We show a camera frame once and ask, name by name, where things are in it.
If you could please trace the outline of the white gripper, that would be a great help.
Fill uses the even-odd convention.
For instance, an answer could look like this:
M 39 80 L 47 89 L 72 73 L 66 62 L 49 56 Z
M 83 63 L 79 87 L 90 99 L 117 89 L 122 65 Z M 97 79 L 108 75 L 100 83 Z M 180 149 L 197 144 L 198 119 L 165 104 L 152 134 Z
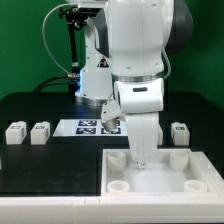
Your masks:
M 125 115 L 131 156 L 139 168 L 145 168 L 157 152 L 159 113 Z

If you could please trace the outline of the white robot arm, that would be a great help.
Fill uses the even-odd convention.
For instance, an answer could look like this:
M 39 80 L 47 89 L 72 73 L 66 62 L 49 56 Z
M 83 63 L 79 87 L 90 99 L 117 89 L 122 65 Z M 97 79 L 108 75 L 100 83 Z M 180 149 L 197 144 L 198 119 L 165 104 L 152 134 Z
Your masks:
M 80 14 L 93 16 L 95 49 L 109 59 L 111 92 L 101 122 L 111 132 L 126 122 L 132 159 L 143 167 L 158 145 L 168 56 L 192 35 L 185 0 L 67 0 Z

